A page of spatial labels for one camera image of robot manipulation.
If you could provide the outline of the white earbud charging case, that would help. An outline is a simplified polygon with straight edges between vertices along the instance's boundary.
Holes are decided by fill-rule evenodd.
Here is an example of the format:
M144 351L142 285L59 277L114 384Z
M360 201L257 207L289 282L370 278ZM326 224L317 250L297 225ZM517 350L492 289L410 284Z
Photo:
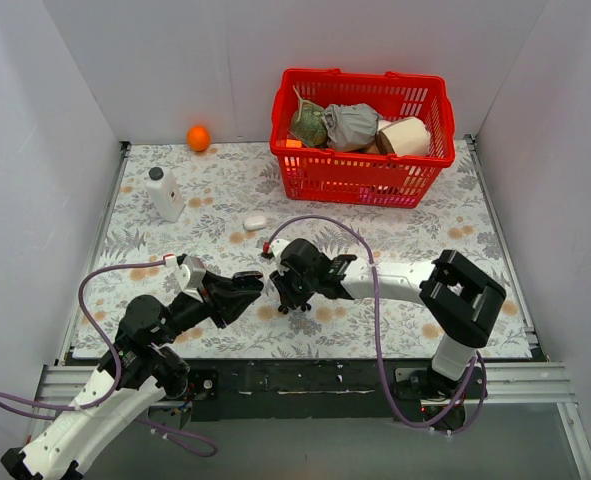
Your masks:
M243 228L246 231L257 231L267 227L268 219L264 215L251 215L244 219Z

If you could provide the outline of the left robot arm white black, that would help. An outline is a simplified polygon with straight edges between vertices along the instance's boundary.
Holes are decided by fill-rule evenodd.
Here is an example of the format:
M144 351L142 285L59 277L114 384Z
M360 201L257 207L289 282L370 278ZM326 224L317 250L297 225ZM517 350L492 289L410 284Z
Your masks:
M169 303L152 295L131 300L116 339L69 405L34 440L7 450L1 463L14 479L80 479L102 451L140 414L162 399L184 396L189 365L171 348L204 320L236 321L260 296L256 271L221 277L207 270Z

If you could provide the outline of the black earbud charging case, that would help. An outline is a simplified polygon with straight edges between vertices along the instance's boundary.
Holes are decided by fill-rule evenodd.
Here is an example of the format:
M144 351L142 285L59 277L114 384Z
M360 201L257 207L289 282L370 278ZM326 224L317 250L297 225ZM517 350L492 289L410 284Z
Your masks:
M261 291L264 288L263 273L260 271L236 272L231 281L238 289Z

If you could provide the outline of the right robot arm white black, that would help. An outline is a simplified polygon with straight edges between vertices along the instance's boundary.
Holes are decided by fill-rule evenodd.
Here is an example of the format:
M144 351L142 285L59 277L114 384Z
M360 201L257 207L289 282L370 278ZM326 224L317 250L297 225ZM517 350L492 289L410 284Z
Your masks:
M463 386L469 361L487 345L506 299L504 287L455 250L444 250L429 262L374 266L354 254L331 259L305 239L277 239L264 246L262 256L275 261L270 280L284 313L308 309L316 294L332 300L380 298L425 306L443 330L427 383L444 398Z

